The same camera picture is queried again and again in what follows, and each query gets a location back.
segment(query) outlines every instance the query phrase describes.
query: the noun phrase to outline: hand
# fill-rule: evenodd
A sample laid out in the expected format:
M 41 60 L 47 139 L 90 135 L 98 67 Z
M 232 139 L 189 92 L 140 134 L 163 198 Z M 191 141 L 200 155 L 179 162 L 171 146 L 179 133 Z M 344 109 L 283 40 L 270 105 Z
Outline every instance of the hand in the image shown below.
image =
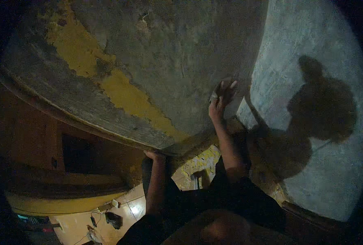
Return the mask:
M 225 86 L 224 81 L 222 81 L 218 91 L 216 91 L 219 98 L 213 99 L 208 107 L 208 115 L 214 125 L 223 122 L 225 107 L 233 100 L 237 83 L 238 81 L 234 81 L 230 85 Z
M 163 162 L 163 163 L 165 163 L 165 159 L 166 159 L 165 155 L 155 153 L 155 152 L 152 152 L 152 151 L 147 151 L 147 150 L 144 150 L 143 152 L 148 158 L 153 159 L 154 162 Z

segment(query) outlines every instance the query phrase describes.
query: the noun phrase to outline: dark shirt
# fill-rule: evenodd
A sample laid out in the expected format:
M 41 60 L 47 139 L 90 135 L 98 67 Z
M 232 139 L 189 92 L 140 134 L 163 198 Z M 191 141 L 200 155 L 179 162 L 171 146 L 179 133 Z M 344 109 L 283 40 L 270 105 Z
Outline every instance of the dark shirt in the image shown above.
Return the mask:
M 117 244 L 161 244 L 192 218 L 215 208 L 227 209 L 265 228 L 284 231 L 285 213 L 282 208 L 247 177 L 234 184 L 224 184 L 221 189 L 200 190 L 198 195 L 192 191 L 188 196 L 177 197 L 175 203 L 167 203 L 170 211 L 162 219 L 153 215 L 142 217 Z

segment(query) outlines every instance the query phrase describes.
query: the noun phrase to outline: light patch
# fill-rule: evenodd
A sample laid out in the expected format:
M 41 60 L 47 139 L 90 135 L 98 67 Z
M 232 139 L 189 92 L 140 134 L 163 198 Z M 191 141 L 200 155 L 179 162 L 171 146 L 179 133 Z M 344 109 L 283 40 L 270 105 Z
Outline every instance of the light patch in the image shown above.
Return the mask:
M 107 55 L 98 45 L 97 39 L 86 31 L 81 22 L 75 18 L 68 1 L 58 3 L 60 13 L 39 16 L 47 19 L 47 42 L 54 47 L 70 69 L 78 76 L 93 77 L 97 74 L 97 60 L 101 59 L 114 67 L 111 75 L 103 78 L 101 87 L 116 108 L 122 108 L 125 113 L 145 118 L 157 130 L 171 136 L 176 142 L 188 137 L 182 131 L 176 130 L 156 106 L 149 102 L 149 97 L 143 91 L 130 84 L 124 73 L 115 68 L 115 55 Z

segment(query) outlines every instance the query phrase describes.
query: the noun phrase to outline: curved concrete surface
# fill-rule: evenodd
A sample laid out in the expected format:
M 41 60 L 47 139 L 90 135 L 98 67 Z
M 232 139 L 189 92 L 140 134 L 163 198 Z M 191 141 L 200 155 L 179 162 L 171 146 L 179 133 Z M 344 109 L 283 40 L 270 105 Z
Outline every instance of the curved concrete surface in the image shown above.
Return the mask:
M 309 155 L 283 180 L 289 198 L 346 221 L 363 188 L 363 54 L 331 2 L 270 1 L 251 101 L 271 129 L 309 139 L 294 143 Z M 245 101 L 238 116 L 256 124 Z

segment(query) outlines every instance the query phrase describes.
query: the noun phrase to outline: tiled floor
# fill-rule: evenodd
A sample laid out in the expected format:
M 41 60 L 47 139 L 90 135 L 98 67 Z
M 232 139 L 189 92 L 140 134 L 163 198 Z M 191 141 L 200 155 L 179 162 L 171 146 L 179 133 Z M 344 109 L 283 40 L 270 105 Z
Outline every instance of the tiled floor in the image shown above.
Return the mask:
M 97 237 L 104 245 L 116 244 L 127 230 L 146 213 L 146 199 L 143 185 L 140 184 L 125 195 L 117 199 L 121 203 L 120 208 L 112 208 L 109 211 L 123 217 L 123 226 L 116 230 L 111 224 L 106 223 L 105 215 L 98 213 L 79 213 L 50 217 L 51 223 L 60 223 L 62 228 L 55 228 L 55 233 L 63 245 L 77 245 L 89 241 L 87 226 L 93 226 L 90 217 L 97 222 Z

